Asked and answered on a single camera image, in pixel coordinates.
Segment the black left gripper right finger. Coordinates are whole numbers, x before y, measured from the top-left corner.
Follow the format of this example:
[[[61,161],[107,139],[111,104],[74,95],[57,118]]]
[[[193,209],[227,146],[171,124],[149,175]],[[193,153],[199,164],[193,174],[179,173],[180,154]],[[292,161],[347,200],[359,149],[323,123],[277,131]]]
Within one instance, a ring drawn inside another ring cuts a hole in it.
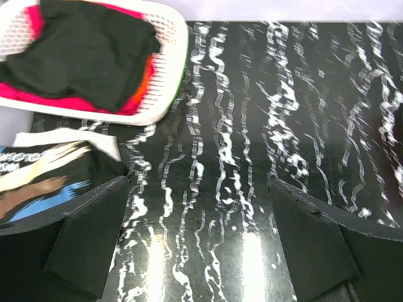
[[[268,191],[298,301],[313,301],[360,276],[337,223],[299,201],[287,183],[272,180]]]

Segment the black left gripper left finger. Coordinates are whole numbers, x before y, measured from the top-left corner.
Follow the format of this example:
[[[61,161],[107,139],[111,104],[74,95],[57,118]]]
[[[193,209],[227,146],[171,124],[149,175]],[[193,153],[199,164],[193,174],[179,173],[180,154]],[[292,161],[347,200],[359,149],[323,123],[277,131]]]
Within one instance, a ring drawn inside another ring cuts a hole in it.
[[[67,214],[45,272],[100,299],[127,207],[129,181],[117,177]]]

